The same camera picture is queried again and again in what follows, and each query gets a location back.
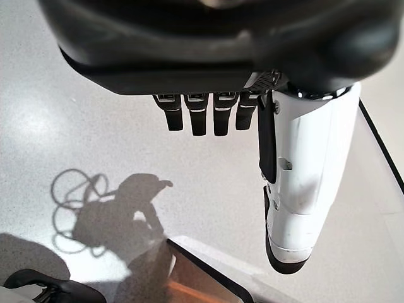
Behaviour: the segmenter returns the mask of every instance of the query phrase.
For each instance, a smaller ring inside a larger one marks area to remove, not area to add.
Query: black object
[[[213,94],[213,127],[215,136],[226,136],[232,107],[237,103],[239,93],[226,92]]]
[[[276,181],[276,139],[272,92],[260,95],[258,102],[261,104],[258,107],[259,168],[265,179],[274,184]]]
[[[383,153],[384,157],[386,158],[386,161],[388,165],[390,166],[391,172],[393,173],[393,176],[396,178],[396,181],[398,183],[398,186],[400,187],[402,193],[404,194],[404,182],[403,179],[401,178],[401,175],[397,169],[397,166],[395,165],[393,159],[390,156],[389,151],[386,148],[386,145],[384,144],[382,138],[379,135],[379,132],[377,131],[372,118],[370,117],[369,113],[367,112],[365,105],[362,103],[362,101],[359,101],[359,108],[362,114],[365,117],[365,120],[367,124],[369,125],[369,128],[371,129],[374,138],[376,139],[377,143],[379,144],[379,147],[381,149],[381,152]]]
[[[235,128],[244,131],[250,128],[251,118],[258,105],[258,97],[265,92],[241,92],[235,117]]]
[[[164,110],[169,130],[181,131],[183,129],[181,96],[174,94],[153,95],[153,98],[157,106]]]
[[[265,203],[265,222],[266,222],[266,218],[270,210],[270,199],[268,197],[268,194],[266,193],[265,187],[264,187],[264,203]],[[272,252],[268,230],[266,229],[266,224],[265,224],[265,249],[266,254],[268,256],[268,260],[270,260],[273,269],[284,275],[290,275],[292,273],[296,273],[303,267],[303,265],[308,260],[307,258],[306,260],[297,263],[284,263],[279,261]]]
[[[391,59],[403,13],[402,0],[40,4],[67,62],[123,95],[271,89],[265,76],[254,86],[274,69],[307,92],[333,92]]]
[[[208,107],[208,99],[208,93],[184,95],[185,104],[191,116],[192,134],[194,136],[206,135],[206,108]]]
[[[107,303],[103,295],[91,287],[75,281],[51,278],[30,269],[13,273],[4,287],[12,289],[29,284],[46,286],[51,303]]]

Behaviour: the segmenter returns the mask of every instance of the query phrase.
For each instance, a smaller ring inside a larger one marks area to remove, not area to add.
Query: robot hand
[[[360,85],[322,97],[270,92],[258,110],[266,252],[280,273],[309,258],[340,185]]]

